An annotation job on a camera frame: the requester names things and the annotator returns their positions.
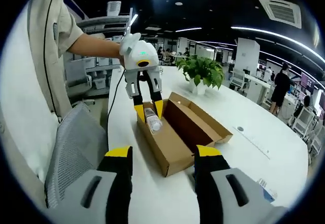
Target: ceiling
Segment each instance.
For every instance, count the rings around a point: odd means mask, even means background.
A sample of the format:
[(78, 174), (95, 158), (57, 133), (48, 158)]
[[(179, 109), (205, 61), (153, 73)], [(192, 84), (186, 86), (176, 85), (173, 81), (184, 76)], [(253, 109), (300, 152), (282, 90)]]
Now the ceiling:
[[(302, 28), (273, 21), (268, 18), (265, 10), (258, 0), (74, 0), (89, 17), (106, 15), (108, 1), (122, 1), (121, 12), (128, 13), (130, 7), (134, 13), (139, 14), (132, 25), (132, 32), (146, 33), (149, 36), (158, 35), (163, 38), (187, 37), (197, 41), (214, 41), (234, 44), (238, 37), (256, 39), (261, 51), (274, 54), (288, 60), (307, 70), (315, 78), (320, 79), (325, 70), (325, 63), (310, 51), (285, 39), (269, 34), (252, 31), (234, 30), (231, 26), (252, 27), (263, 29), (290, 37), (310, 47), (321, 57), (325, 57), (323, 39), (321, 36), (323, 19), (321, 10), (315, 9), (317, 0), (284, 0), (299, 5), (302, 16)], [(145, 30), (148, 26), (157, 26), (159, 31)], [(165, 30), (202, 27), (200, 30), (179, 33), (166, 33)], [(285, 45), (295, 51), (280, 46)], [(267, 56), (267, 58), (280, 62), (280, 60)]]

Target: white flower pot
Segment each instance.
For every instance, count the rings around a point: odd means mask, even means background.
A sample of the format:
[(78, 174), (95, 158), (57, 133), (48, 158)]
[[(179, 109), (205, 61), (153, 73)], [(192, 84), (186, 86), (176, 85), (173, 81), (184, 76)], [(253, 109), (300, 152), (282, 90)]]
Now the white flower pot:
[(201, 82), (197, 86), (195, 86), (194, 80), (190, 79), (189, 88), (192, 93), (197, 95), (203, 95), (205, 94), (205, 90), (208, 88), (208, 86), (203, 84), (203, 80), (201, 80)]

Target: ceiling air conditioner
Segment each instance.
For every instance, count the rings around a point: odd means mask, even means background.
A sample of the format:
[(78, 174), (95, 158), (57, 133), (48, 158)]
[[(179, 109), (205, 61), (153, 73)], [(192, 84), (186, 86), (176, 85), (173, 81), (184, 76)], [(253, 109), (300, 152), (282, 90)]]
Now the ceiling air conditioner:
[(269, 18), (301, 28), (300, 7), (283, 0), (259, 0)]

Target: open cardboard box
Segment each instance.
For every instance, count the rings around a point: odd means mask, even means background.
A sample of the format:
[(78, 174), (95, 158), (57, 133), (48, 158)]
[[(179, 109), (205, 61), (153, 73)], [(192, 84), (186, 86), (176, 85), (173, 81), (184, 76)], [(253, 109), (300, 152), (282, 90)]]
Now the open cardboard box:
[[(143, 105), (153, 109), (150, 102)], [(233, 135), (199, 106), (176, 93), (164, 100), (161, 121), (162, 128), (152, 134), (138, 116), (139, 127), (166, 177), (194, 164), (196, 145), (213, 147)]]

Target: plastic water bottle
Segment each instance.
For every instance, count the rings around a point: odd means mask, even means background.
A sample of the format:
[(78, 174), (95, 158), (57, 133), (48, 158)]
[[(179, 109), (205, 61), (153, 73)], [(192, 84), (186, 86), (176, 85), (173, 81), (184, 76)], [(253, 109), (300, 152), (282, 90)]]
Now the plastic water bottle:
[(154, 111), (151, 108), (145, 108), (144, 114), (146, 116), (147, 124), (151, 130), (151, 133), (152, 134), (157, 133), (163, 125), (161, 120), (158, 118), (158, 116), (154, 113)]

